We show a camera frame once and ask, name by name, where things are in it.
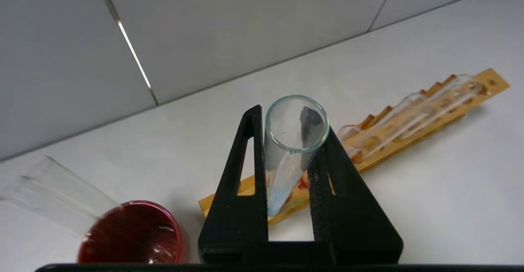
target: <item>wooden rack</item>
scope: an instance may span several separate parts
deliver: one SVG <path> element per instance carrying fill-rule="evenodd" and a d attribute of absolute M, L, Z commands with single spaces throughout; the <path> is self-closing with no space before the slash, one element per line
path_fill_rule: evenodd
<path fill-rule="evenodd" d="M 437 82 L 429 89 L 421 90 L 419 93 L 421 95 L 424 95 L 425 97 L 430 97 L 431 95 L 434 95 L 434 93 L 436 93 L 438 90 L 446 86 L 448 83 L 452 82 L 454 79 L 455 75 L 451 75 L 443 82 Z M 353 156 L 352 160 L 357 170 L 359 170 L 359 173 L 365 173 L 370 169 L 373 169 L 375 166 L 378 166 L 391 156 L 403 151 L 404 149 L 408 149 L 409 147 L 423 141 L 424 139 L 434 134 L 437 134 L 437 132 L 441 131 L 443 128 L 455 123 L 460 118 L 464 117 L 464 115 L 466 115 L 468 111 L 472 110 L 484 101 L 509 88 L 509 84 L 493 69 L 487 69 L 475 75 L 473 77 L 473 81 L 481 85 L 481 93 L 476 94 L 474 97 L 462 103 L 457 108 L 450 110 L 445 115 L 439 117 L 438 119 L 436 119 L 429 125 L 423 127 L 421 130 L 409 136 L 408 138 L 399 138 L 399 140 L 390 142 L 386 146 L 382 147 L 382 149 L 368 156 L 365 160 L 359 160 L 358 155 Z M 346 140 L 342 140 L 342 143 L 350 143 L 353 138 L 359 138 L 359 136 L 362 136 L 361 134 L 365 134 L 366 132 L 371 130 L 373 126 L 376 125 L 376 123 L 378 123 L 381 119 L 386 117 L 391 110 L 392 108 L 390 106 L 387 106 L 379 114 L 369 115 L 367 118 L 365 118 L 361 123 L 357 125 L 362 131 L 355 136 L 351 136 Z M 252 195 L 255 190 L 254 182 L 254 176 L 242 180 L 238 190 L 238 195 Z M 214 194 L 211 194 L 210 196 L 203 198 L 199 201 L 200 209 L 202 210 L 202 214 L 204 215 L 204 217 L 208 215 L 208 211 L 211 207 L 211 203 L 213 202 L 214 196 Z M 269 225 L 276 224 L 284 220 L 294 212 L 303 209 L 307 205 L 309 205 L 309 191 L 307 188 L 307 172 L 305 172 L 301 181 L 293 189 L 286 204 L 282 207 L 280 214 L 278 214 L 275 217 L 269 217 L 268 223 Z"/>

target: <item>white countertop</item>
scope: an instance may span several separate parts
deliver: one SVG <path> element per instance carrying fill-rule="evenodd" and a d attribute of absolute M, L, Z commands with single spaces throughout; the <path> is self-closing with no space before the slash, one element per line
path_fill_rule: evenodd
<path fill-rule="evenodd" d="M 361 121 L 451 73 L 488 67 L 512 87 L 459 123 L 366 173 L 404 240 L 400 263 L 524 264 L 524 0 L 463 0 L 0 164 L 47 154 L 119 202 L 169 209 L 191 238 L 245 110 L 304 94 L 334 127 Z M 245 177 L 251 175 L 247 155 Z M 309 209 L 270 228 L 312 240 Z M 0 270 L 75 261 L 79 239 L 0 203 Z"/>

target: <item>red solution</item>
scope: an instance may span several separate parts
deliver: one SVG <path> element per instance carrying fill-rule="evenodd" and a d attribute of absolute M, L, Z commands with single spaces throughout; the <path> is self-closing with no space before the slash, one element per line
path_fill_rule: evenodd
<path fill-rule="evenodd" d="M 150 201 L 129 201 L 91 227 L 78 263 L 181 263 L 189 256 L 187 235 L 173 216 Z"/>

